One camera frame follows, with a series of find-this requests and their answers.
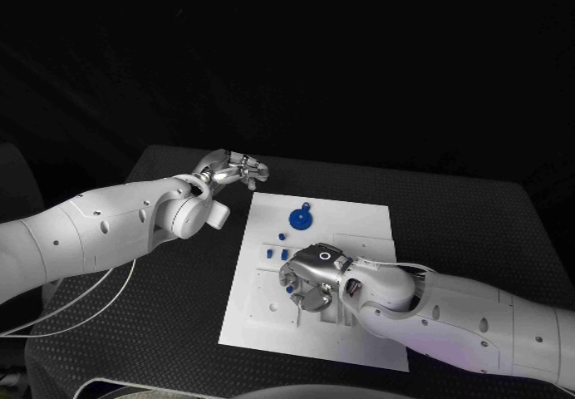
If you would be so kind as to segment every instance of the black fabric surface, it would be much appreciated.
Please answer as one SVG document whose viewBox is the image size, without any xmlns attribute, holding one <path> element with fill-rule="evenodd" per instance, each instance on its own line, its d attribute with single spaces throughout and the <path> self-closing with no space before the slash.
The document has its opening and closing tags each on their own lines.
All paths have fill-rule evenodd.
<svg viewBox="0 0 575 399">
<path fill-rule="evenodd" d="M 152 146 L 128 181 L 188 173 L 204 150 Z M 575 309 L 575 291 L 528 197 L 515 184 L 256 156 L 270 170 L 257 191 L 389 206 L 397 260 L 488 283 Z M 547 383 L 458 370 L 407 351 L 410 373 L 217 345 L 252 193 L 230 185 L 221 230 L 141 258 L 115 304 L 83 326 L 28 340 L 25 360 L 36 399 L 64 398 L 95 377 L 232 397 L 265 387 L 319 383 L 426 398 L 564 397 Z M 128 274 L 112 272 L 95 292 L 33 333 L 56 331 L 109 301 Z M 97 274 L 67 278 L 48 310 L 72 300 Z"/>
</svg>

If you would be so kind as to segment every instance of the blue object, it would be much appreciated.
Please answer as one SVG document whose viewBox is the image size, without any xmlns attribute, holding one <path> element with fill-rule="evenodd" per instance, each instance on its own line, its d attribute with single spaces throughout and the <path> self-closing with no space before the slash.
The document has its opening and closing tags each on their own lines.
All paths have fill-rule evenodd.
<svg viewBox="0 0 575 399">
<path fill-rule="evenodd" d="M 311 225 L 312 218 L 308 212 L 308 202 L 302 203 L 301 209 L 296 209 L 289 215 L 289 224 L 295 230 L 304 230 Z"/>
</svg>

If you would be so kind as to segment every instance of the blue circular piece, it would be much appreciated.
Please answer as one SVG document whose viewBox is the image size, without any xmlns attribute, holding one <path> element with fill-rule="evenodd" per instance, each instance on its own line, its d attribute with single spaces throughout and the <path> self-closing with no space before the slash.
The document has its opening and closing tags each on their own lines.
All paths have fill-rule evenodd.
<svg viewBox="0 0 575 399">
<path fill-rule="evenodd" d="M 311 213 L 308 212 L 308 203 L 304 202 L 301 209 L 293 210 L 289 215 L 289 224 L 295 230 L 304 230 L 312 222 Z"/>
</svg>

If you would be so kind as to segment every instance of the small blue part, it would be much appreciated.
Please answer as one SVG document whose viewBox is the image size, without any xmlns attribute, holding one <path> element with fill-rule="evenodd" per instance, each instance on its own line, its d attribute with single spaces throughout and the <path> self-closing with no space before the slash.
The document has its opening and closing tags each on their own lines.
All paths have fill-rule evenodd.
<svg viewBox="0 0 575 399">
<path fill-rule="evenodd" d="M 295 230 L 304 230 L 309 227 L 311 222 L 312 218 L 308 212 L 308 202 L 304 202 L 301 209 L 293 210 L 289 214 L 289 224 Z"/>
</svg>

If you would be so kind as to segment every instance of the white board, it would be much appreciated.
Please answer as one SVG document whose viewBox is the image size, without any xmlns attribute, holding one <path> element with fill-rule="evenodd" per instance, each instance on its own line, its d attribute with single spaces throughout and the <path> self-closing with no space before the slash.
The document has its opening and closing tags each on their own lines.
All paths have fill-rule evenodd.
<svg viewBox="0 0 575 399">
<path fill-rule="evenodd" d="M 314 221 L 299 231 L 289 226 L 288 216 L 304 202 Z M 309 313 L 296 308 L 279 286 L 280 250 L 291 259 L 317 243 L 334 245 L 347 256 L 393 262 L 387 207 L 253 193 L 219 343 L 406 372 L 404 347 L 366 332 L 335 293 L 328 309 Z"/>
</svg>

